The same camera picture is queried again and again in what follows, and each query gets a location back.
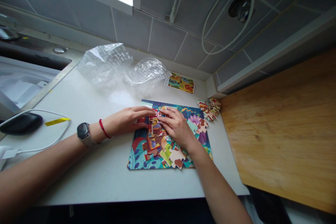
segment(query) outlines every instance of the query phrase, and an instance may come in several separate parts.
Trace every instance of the hand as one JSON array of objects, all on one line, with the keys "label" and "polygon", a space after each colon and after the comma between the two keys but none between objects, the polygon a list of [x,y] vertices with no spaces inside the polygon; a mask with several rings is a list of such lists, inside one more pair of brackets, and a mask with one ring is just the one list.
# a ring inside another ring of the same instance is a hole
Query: hand
[{"label": "hand", "polygon": [[[136,123],[139,118],[147,116],[155,116],[155,112],[146,106],[128,107],[104,118],[102,123],[106,133],[110,137],[113,137],[141,128],[148,128],[148,125],[144,122]],[[95,142],[99,143],[106,139],[106,136],[98,122],[90,124],[89,130],[91,137]]]},{"label": "hand", "polygon": [[167,110],[160,109],[160,111],[168,117],[157,117],[160,124],[164,127],[167,133],[188,152],[193,146],[197,145],[199,141],[196,139],[194,133],[191,131],[183,114],[175,108],[167,107]]}]

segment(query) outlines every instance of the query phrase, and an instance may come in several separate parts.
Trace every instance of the forearm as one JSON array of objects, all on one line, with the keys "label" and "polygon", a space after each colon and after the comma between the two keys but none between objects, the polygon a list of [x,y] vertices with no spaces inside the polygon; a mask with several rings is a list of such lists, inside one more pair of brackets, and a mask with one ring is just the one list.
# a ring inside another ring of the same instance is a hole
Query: forearm
[{"label": "forearm", "polygon": [[0,222],[23,212],[88,150],[74,134],[1,172]]},{"label": "forearm", "polygon": [[230,185],[198,142],[189,152],[216,223],[252,223]]}]

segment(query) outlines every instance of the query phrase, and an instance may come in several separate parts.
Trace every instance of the white countertop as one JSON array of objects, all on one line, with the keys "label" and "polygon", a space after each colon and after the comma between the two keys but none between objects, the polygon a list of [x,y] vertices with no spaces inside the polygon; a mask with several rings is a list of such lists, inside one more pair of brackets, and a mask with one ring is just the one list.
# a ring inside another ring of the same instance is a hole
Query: white countertop
[{"label": "white countertop", "polygon": [[[148,91],[147,97],[131,95],[123,85],[110,94],[95,90],[77,69],[73,69],[36,106],[71,118],[64,138],[74,134],[82,122],[93,123],[125,107],[139,106],[142,99],[197,107],[206,100],[205,82],[194,79],[195,95],[163,85]],[[37,112],[45,121],[54,115]],[[66,123],[40,127],[32,135],[6,136],[0,145],[22,150],[43,147],[54,141]],[[213,161],[237,195],[248,195],[242,184],[220,116],[209,122],[208,136]],[[71,167],[39,200],[37,205],[63,205],[99,202],[167,200],[204,197],[195,169],[128,170],[133,133],[103,142]],[[24,153],[7,161],[5,169],[32,154]]]}]

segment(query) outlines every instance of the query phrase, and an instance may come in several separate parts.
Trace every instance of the clear plastic wrap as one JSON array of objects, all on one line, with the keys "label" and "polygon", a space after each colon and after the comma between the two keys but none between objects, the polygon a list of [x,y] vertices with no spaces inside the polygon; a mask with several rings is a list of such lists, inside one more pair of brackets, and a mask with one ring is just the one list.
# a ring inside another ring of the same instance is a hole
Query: clear plastic wrap
[{"label": "clear plastic wrap", "polygon": [[122,80],[137,95],[145,96],[172,74],[156,58],[142,59],[133,68],[133,57],[122,43],[101,45],[85,52],[78,71],[96,88],[112,91]]},{"label": "clear plastic wrap", "polygon": [[97,88],[109,90],[117,85],[132,62],[124,44],[107,44],[86,51],[77,69]]},{"label": "clear plastic wrap", "polygon": [[146,57],[139,61],[133,69],[125,71],[125,81],[141,95],[148,94],[156,84],[172,74],[154,57]]}]

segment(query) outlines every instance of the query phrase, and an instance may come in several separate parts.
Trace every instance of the yellow clip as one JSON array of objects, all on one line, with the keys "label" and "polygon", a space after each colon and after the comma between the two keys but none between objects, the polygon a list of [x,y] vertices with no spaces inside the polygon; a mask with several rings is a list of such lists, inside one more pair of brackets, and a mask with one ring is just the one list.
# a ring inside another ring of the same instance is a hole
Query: yellow clip
[{"label": "yellow clip", "polygon": [[51,125],[54,125],[54,124],[57,124],[57,123],[62,123],[64,121],[70,121],[70,120],[71,120],[70,118],[60,118],[60,119],[56,119],[54,121],[45,122],[44,124],[47,125],[47,126],[51,126]]}]

